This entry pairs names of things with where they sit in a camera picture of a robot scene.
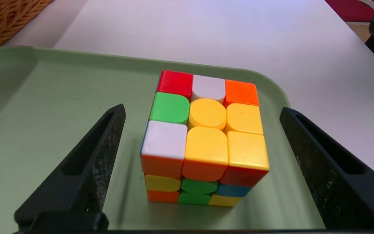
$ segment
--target top face of cube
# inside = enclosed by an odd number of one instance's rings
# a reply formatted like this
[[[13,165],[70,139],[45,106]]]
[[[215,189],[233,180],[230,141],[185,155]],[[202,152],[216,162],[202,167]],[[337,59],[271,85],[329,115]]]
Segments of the top face of cube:
[[[191,99],[193,75],[177,71],[162,71],[157,91],[178,94]]]
[[[189,109],[190,103],[187,98],[181,95],[157,92],[150,120],[187,124]]]
[[[232,103],[259,106],[256,86],[252,83],[226,80],[226,97],[223,105],[227,107]]]
[[[230,131],[227,143],[229,166],[269,171],[263,135]]]
[[[191,100],[208,98],[223,104],[226,96],[224,79],[193,75],[193,90]]]

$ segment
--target front face of cube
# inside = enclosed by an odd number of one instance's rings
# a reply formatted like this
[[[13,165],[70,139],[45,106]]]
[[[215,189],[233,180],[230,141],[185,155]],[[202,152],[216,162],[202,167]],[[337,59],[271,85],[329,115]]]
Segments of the front face of cube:
[[[151,202],[235,206],[269,171],[256,86],[163,71],[141,162]]]

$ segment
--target tray rim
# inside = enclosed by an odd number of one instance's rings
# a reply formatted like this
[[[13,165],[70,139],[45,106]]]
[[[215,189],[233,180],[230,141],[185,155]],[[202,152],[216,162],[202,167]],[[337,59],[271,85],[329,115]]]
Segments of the tray rim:
[[[108,58],[120,58],[120,59],[130,59],[130,60],[143,60],[147,62],[162,62],[162,63],[169,63],[169,64],[180,64],[180,65],[188,65],[188,66],[200,66],[204,68],[217,68],[217,69],[229,69],[229,70],[236,70],[236,71],[243,71],[248,73],[256,73],[271,83],[274,84],[276,88],[278,88],[279,92],[285,99],[286,107],[290,107],[290,102],[288,96],[284,92],[281,86],[278,85],[274,80],[266,75],[259,73],[257,71],[252,71],[249,69],[243,68],[232,68],[232,67],[223,67],[223,66],[216,66],[216,65],[207,65],[207,64],[199,64],[199,63],[189,63],[189,62],[177,62],[177,61],[167,61],[167,60],[160,60],[160,59],[149,59],[149,58],[138,58],[138,57],[130,57],[130,56],[122,56],[122,55],[109,55],[109,54],[99,54],[99,53],[92,53],[92,52],[82,52],[82,51],[73,51],[73,50],[65,50],[65,49],[53,49],[53,48],[44,48],[44,47],[37,47],[37,46],[27,46],[27,45],[13,45],[13,46],[0,46],[0,51],[10,51],[13,49],[29,49],[29,50],[37,50],[37,51],[48,51],[48,52],[65,52],[77,55],[89,55],[89,56],[98,56],[98,57],[108,57]]]

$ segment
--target red chair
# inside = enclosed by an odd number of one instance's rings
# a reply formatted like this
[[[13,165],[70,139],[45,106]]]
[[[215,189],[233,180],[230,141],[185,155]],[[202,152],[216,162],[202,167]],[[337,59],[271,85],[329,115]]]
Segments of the red chair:
[[[374,16],[371,0],[325,0],[347,24],[368,25]]]

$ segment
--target yellow center piece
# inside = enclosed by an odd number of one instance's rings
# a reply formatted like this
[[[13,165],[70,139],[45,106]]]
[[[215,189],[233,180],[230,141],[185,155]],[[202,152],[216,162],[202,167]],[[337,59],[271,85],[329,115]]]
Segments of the yellow center piece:
[[[223,131],[225,125],[226,109],[222,104],[207,98],[191,102],[188,118],[189,129],[195,126],[206,126]]]

